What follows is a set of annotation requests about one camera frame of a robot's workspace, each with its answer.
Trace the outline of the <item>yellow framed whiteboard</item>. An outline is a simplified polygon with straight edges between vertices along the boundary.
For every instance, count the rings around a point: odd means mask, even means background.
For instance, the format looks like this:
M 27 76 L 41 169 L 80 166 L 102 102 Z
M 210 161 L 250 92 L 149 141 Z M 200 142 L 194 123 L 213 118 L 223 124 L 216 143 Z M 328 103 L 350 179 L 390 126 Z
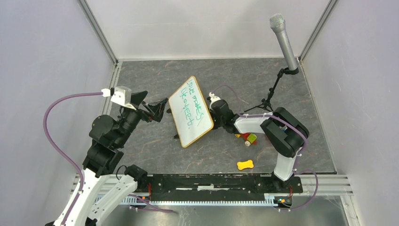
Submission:
M 189 77 L 169 97 L 168 103 L 182 148 L 187 148 L 214 127 L 195 76 Z

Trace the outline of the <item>yellow bone shaped eraser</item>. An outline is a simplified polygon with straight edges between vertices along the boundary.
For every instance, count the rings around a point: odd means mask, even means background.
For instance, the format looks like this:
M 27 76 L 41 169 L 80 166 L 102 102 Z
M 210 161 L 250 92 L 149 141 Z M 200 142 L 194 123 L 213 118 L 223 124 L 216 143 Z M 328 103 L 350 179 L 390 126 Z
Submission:
M 238 170 L 246 170 L 246 169 L 253 169 L 254 168 L 254 163 L 252 160 L 247 160 L 247 161 L 239 161 L 237 162 L 237 168 Z

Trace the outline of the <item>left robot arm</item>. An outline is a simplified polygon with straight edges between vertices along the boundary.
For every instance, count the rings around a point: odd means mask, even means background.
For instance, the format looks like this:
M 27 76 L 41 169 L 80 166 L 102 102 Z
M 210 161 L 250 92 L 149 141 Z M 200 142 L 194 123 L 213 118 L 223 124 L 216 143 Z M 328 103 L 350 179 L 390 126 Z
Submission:
M 109 97 L 111 102 L 120 106 L 120 114 L 117 119 L 107 114 L 94 119 L 89 133 L 92 144 L 82 166 L 67 158 L 76 169 L 79 181 L 60 216 L 50 222 L 52 226 L 98 226 L 129 193 L 142 192 L 147 188 L 147 172 L 131 165 L 118 184 L 95 202 L 123 157 L 122 148 L 139 122 L 160 122 L 163 117 L 168 98 L 147 103 L 147 94 L 147 91 L 133 93 L 123 86 L 99 92 L 99 95 Z

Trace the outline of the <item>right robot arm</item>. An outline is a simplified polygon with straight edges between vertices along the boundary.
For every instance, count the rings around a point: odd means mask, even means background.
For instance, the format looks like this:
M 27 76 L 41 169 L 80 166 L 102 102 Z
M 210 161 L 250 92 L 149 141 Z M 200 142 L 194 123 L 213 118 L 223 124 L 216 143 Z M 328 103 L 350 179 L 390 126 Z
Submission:
M 277 192 L 286 191 L 294 175 L 296 157 L 307 146 L 309 130 L 283 107 L 263 114 L 238 114 L 230 109 L 224 99 L 213 96 L 207 100 L 210 102 L 214 129 L 222 127 L 231 134 L 266 135 L 278 153 L 272 187 Z

